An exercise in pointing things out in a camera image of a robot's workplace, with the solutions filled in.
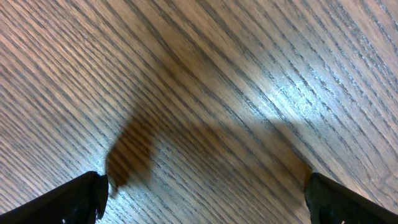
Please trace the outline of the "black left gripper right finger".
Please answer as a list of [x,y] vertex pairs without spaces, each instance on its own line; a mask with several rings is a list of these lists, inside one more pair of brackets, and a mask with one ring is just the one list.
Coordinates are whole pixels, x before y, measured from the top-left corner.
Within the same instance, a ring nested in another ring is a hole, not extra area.
[[397,223],[397,215],[314,172],[304,189],[312,223]]

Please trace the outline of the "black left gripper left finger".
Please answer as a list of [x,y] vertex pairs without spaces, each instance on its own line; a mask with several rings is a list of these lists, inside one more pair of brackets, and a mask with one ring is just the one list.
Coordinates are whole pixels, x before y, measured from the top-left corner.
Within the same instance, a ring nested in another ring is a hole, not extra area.
[[1,215],[1,223],[87,223],[102,219],[108,176],[89,171]]

